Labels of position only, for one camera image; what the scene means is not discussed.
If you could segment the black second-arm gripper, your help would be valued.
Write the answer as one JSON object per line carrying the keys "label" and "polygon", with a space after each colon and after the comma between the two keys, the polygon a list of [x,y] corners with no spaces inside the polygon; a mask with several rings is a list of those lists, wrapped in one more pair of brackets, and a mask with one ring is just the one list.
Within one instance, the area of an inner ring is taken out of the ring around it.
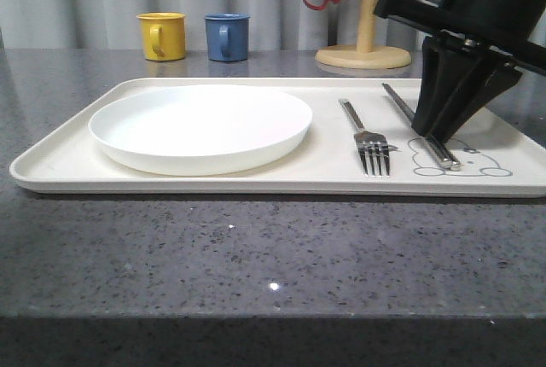
{"label": "black second-arm gripper", "polygon": [[[545,73],[545,48],[529,37],[545,10],[545,0],[378,0],[374,13],[429,34],[461,34],[494,46],[515,63]],[[422,45],[421,91],[412,128],[446,143],[481,108],[514,87],[522,72],[503,61],[486,64],[479,51],[453,49],[439,38]]]}

